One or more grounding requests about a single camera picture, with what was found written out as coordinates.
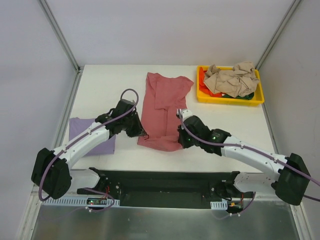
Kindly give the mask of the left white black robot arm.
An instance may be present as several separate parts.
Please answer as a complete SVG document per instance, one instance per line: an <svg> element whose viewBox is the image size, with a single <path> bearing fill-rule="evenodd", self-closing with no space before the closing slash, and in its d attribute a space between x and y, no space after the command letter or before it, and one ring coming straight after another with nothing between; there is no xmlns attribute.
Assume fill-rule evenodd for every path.
<svg viewBox="0 0 320 240"><path fill-rule="evenodd" d="M145 136L136 104L120 99L115 108L99 115L93 123L67 144L53 150L41 149L36 156L31 181L52 199L68 191L105 191L106 176L94 167L74 170L73 166L88 152L124 131L130 138Z"/></svg>

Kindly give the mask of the pink red t shirt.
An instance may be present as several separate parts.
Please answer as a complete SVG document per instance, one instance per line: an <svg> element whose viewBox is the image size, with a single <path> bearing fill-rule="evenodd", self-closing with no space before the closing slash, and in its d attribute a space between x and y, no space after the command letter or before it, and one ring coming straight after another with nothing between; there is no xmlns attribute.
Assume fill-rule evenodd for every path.
<svg viewBox="0 0 320 240"><path fill-rule="evenodd" d="M138 138L139 146L164 152L182 149L178 142L177 109L185 109L186 96L194 82L185 76L164 77L147 73L141 124L147 136Z"/></svg>

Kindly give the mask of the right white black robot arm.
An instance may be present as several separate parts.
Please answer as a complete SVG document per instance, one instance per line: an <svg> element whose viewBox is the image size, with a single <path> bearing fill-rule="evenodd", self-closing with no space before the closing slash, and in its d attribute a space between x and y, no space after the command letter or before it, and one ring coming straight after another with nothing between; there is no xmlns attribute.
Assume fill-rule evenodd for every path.
<svg viewBox="0 0 320 240"><path fill-rule="evenodd" d="M230 197L241 193L275 194L287 204L298 206L305 197L311 175L301 156L268 152L246 144L222 129L209 129L187 109L179 109L178 141L184 149L196 146L206 153L237 160L258 173L235 172L225 184Z"/></svg>

